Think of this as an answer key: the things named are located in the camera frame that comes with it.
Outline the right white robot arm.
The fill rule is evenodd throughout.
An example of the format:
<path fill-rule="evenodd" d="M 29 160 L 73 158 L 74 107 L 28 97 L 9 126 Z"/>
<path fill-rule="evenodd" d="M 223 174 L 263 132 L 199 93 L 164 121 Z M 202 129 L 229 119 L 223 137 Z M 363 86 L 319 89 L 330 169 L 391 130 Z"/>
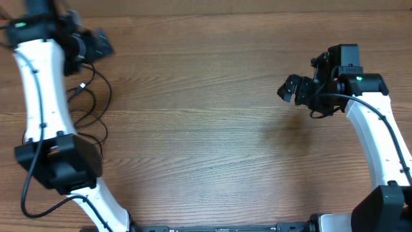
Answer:
<path fill-rule="evenodd" d="M 277 94 L 319 118 L 341 111 L 361 143 L 371 193 L 350 213 L 318 213 L 276 231 L 411 231 L 411 154 L 397 126 L 383 77 L 364 73 L 357 44 L 338 44 L 311 60 L 312 78 L 289 75 Z"/>

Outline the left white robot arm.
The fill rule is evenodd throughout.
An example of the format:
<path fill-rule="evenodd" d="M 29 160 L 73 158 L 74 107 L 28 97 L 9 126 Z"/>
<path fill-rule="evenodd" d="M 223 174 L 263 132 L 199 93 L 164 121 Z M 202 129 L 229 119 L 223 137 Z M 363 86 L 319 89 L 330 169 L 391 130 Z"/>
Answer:
<path fill-rule="evenodd" d="M 58 12 L 51 0 L 27 1 L 26 14 L 6 27 L 8 48 L 19 68 L 26 104 L 25 142 L 15 148 L 27 179 L 76 202 L 96 231 L 136 231 L 129 212 L 102 179 L 102 146 L 81 135 L 68 103 L 87 88 L 67 90 L 64 78 L 113 53 L 102 30 L 83 29 L 74 11 Z"/>

